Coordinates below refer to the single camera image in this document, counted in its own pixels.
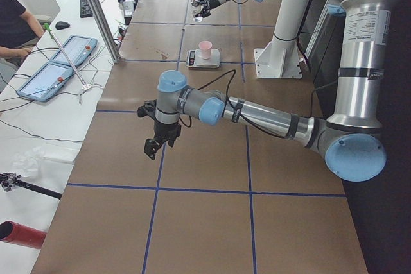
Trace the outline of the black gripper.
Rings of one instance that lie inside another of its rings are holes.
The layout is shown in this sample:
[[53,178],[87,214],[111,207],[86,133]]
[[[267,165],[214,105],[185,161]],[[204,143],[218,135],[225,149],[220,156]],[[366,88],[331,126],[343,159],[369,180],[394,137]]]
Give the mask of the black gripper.
[[164,124],[158,120],[154,123],[154,138],[147,139],[144,143],[144,153],[151,159],[155,160],[156,153],[168,143],[169,147],[173,147],[176,139],[180,136],[181,125],[179,123]]
[[200,4],[202,5],[202,9],[200,11],[201,14],[210,14],[212,9],[218,7],[218,0],[200,0]]

